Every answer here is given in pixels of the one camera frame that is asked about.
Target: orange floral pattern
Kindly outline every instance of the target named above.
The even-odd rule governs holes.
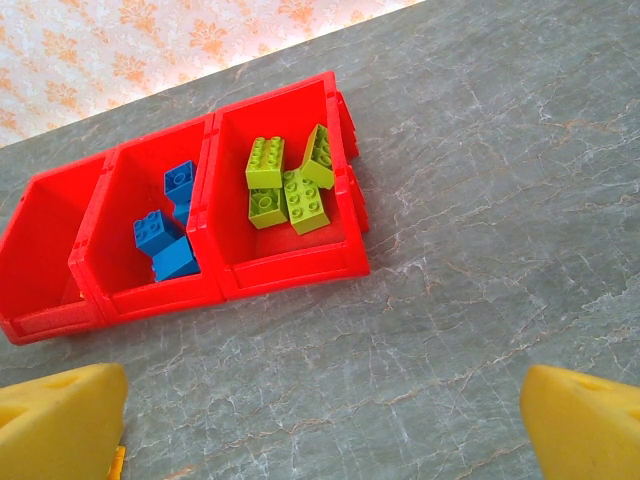
[[[13,0],[0,146],[419,1]]]

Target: red plastic bin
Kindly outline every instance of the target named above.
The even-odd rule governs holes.
[[[255,229],[247,218],[244,173],[254,139],[282,137],[285,169],[293,169],[318,123],[329,130],[335,173],[335,187],[321,192],[330,225],[301,236],[288,223]],[[361,226],[368,229],[361,215],[364,199],[347,165],[347,156],[357,153],[353,122],[333,72],[216,112],[197,224],[190,223],[189,230],[202,252],[200,265],[215,273],[227,299],[369,273],[361,234]]]
[[[197,165],[192,208],[197,205],[213,120],[208,114],[124,143],[102,173],[69,263],[109,324],[224,302],[202,262],[199,274],[156,283],[151,259],[136,248],[133,235],[133,223],[153,210],[172,216],[164,173],[187,160]],[[187,226],[194,221],[190,217]],[[200,261],[201,247],[191,243]]]
[[[67,265],[112,151],[35,175],[0,242],[0,326],[22,345],[104,326]]]

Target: marble surface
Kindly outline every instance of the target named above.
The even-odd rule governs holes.
[[[130,378],[126,479],[540,478],[534,363],[640,383],[640,2],[428,0],[0,150],[28,177],[336,71],[372,273],[26,347]]]

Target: floral wallpaper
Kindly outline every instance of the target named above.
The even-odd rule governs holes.
[[[419,0],[4,0],[0,147]]]

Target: lime green duplo brick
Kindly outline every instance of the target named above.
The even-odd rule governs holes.
[[[282,188],[283,152],[284,140],[280,137],[255,139],[245,170],[249,189]]]
[[[284,172],[284,193],[289,221],[298,235],[329,225],[318,185],[302,176],[299,168]]]
[[[323,125],[316,125],[309,135],[300,171],[303,177],[313,180],[321,188],[333,187],[329,131]]]
[[[263,188],[249,192],[249,220],[256,228],[267,228],[288,219],[282,188]]]

